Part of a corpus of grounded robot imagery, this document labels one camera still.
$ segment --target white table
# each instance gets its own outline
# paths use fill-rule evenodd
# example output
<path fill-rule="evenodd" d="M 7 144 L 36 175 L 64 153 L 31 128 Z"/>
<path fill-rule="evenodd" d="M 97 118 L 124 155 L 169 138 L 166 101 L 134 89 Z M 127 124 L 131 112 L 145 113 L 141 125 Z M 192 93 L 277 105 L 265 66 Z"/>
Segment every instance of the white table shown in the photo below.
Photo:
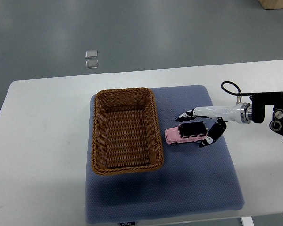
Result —
<path fill-rule="evenodd" d="M 199 84 L 214 105 L 233 106 L 236 97 L 221 90 L 223 81 L 242 92 L 283 91 L 283 61 L 13 82 L 0 114 L 0 225 L 86 225 L 89 108 L 98 91 Z M 227 123 L 224 137 L 245 199 L 241 210 L 138 225 L 283 213 L 283 141 L 269 129 L 271 115 L 269 106 L 262 124 Z"/>

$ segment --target toy car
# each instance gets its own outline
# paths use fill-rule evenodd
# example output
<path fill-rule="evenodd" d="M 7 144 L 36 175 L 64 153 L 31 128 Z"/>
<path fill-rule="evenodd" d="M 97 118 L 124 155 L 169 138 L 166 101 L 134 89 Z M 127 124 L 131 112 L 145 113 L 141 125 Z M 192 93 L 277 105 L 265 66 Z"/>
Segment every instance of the toy car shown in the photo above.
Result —
<path fill-rule="evenodd" d="M 180 124 L 177 127 L 166 129 L 165 138 L 168 145 L 175 146 L 180 143 L 201 143 L 208 135 L 204 122 Z"/>

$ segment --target concrete floor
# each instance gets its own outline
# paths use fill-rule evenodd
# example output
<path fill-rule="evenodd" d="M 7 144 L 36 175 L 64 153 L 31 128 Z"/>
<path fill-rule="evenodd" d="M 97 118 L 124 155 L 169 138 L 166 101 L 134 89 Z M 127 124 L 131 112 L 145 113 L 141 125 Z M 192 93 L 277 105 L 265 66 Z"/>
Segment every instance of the concrete floor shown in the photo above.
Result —
<path fill-rule="evenodd" d="M 86 70 L 93 49 L 99 67 Z M 276 59 L 283 10 L 257 0 L 0 0 L 0 108 L 16 80 Z M 254 223 L 283 226 L 283 215 Z"/>

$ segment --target wicker basket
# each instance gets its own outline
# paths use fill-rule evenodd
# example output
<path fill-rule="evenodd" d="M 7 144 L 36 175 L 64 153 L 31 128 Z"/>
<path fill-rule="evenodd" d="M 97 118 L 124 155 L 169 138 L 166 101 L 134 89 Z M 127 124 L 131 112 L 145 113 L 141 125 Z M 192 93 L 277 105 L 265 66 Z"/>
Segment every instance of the wicker basket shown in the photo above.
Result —
<path fill-rule="evenodd" d="M 91 167 L 98 175 L 158 170 L 164 161 L 151 89 L 110 89 L 94 99 Z"/>

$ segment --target blue mat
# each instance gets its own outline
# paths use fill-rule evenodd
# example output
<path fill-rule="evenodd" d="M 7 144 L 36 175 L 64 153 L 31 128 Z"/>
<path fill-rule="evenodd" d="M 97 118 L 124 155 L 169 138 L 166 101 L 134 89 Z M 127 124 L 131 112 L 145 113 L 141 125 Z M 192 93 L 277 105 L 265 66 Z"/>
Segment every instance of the blue mat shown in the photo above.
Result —
<path fill-rule="evenodd" d="M 204 148 L 197 144 L 169 146 L 164 138 L 175 119 L 197 106 L 212 102 L 204 86 L 152 89 L 156 99 L 164 165 L 157 171 L 98 176 L 90 166 L 93 105 L 91 99 L 86 172 L 86 221 L 129 222 L 196 213 L 240 210 L 244 199 L 225 140 Z M 210 128 L 212 119 L 204 121 Z"/>

